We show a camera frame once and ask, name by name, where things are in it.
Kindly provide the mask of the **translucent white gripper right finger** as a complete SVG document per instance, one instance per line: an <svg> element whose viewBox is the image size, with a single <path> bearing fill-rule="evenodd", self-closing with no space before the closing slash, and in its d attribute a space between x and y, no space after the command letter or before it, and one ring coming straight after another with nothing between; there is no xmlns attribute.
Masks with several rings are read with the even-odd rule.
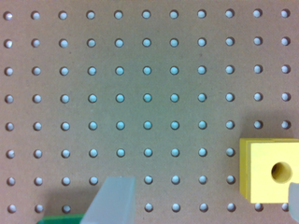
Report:
<svg viewBox="0 0 299 224"><path fill-rule="evenodd" d="M299 222L299 184L293 183L289 185L289 212L296 222Z"/></svg>

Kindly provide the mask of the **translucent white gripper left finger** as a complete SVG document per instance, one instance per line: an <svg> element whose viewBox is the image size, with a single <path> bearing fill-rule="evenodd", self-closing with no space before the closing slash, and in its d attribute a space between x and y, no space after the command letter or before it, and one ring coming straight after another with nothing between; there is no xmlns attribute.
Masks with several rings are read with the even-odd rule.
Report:
<svg viewBox="0 0 299 224"><path fill-rule="evenodd" d="M109 176L80 224L135 224L135 178Z"/></svg>

